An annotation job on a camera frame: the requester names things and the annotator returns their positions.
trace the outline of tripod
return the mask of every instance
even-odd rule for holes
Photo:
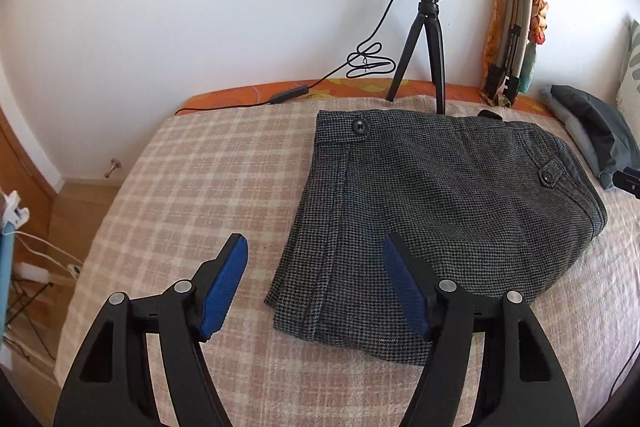
[[[418,4],[418,15],[415,18],[414,23],[409,30],[409,36],[407,37],[404,50],[400,61],[398,62],[398,68],[394,75],[393,82],[389,87],[389,91],[386,94],[386,99],[389,102],[393,102],[402,82],[402,77],[409,65],[414,54],[415,45],[420,37],[420,31],[424,26],[427,34],[427,48],[429,50],[429,62],[431,65],[431,82],[436,86],[436,112],[437,114],[445,113],[445,84],[444,84],[444,49],[442,45],[442,28],[440,26],[440,20],[438,19],[439,0],[420,0]]]

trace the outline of tiled floor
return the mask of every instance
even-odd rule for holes
[[[95,234],[117,193],[117,187],[65,184],[53,203],[49,241],[84,261],[89,254]],[[62,254],[55,253],[51,249],[47,253],[63,261]],[[73,290],[73,287],[53,286],[45,292],[47,299],[52,301],[52,306],[50,306],[48,328],[41,330],[40,333],[53,354],[58,350],[60,331]],[[17,328],[24,330],[24,334],[27,335],[28,326],[28,323],[18,324]],[[34,335],[29,339],[25,338],[25,341],[30,346],[38,343]],[[34,415],[44,426],[49,426],[52,424],[60,388],[52,379],[50,368],[43,364],[38,366],[41,367],[42,372],[35,371],[29,362],[15,356],[14,369],[5,373]]]

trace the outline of bed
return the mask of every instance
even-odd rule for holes
[[[306,343],[271,327],[263,304],[296,212],[312,153],[318,110],[404,108],[435,112],[428,82],[405,82],[395,103],[389,80],[326,81],[307,100],[247,105],[293,84],[209,93],[187,101],[146,147],[95,237],[62,330],[55,375],[65,377],[95,315],[114,291],[131,298],[161,293],[214,257],[232,232],[249,242],[249,263],[224,327],[202,345],[228,415],[239,426],[393,426],[413,394],[421,367],[359,351]],[[447,114],[475,116],[476,89],[447,88]],[[534,100],[494,108],[505,120],[538,124],[569,143],[561,123]],[[585,425],[640,339],[640,204],[604,192],[609,222],[574,266],[532,305],[556,350]],[[149,358],[162,422],[177,425],[158,339]],[[470,419],[479,380],[476,335],[455,425]]]

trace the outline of gray pants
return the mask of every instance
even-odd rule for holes
[[[277,330],[424,364],[429,343],[408,328],[383,264],[386,233],[469,291],[532,301],[606,222],[571,149],[535,124],[321,111],[266,302]]]

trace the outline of orange bed sheet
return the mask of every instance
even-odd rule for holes
[[[251,105],[267,102],[274,94],[292,89],[304,84],[313,84],[315,80],[300,80],[296,82],[274,82],[272,84],[258,84],[257,86],[233,87],[219,91],[207,92],[192,96],[187,100],[176,115],[190,112],[232,107],[237,105]],[[294,99],[295,101],[310,98],[347,98],[374,97],[384,98],[391,83],[390,78],[329,78],[313,87],[309,94]],[[423,80],[403,80],[396,98],[426,94],[435,96],[435,86]],[[457,86],[447,84],[447,100],[463,102],[486,102],[480,97],[477,87]],[[545,105],[533,98],[520,94],[513,105],[513,109],[543,116],[552,116]]]

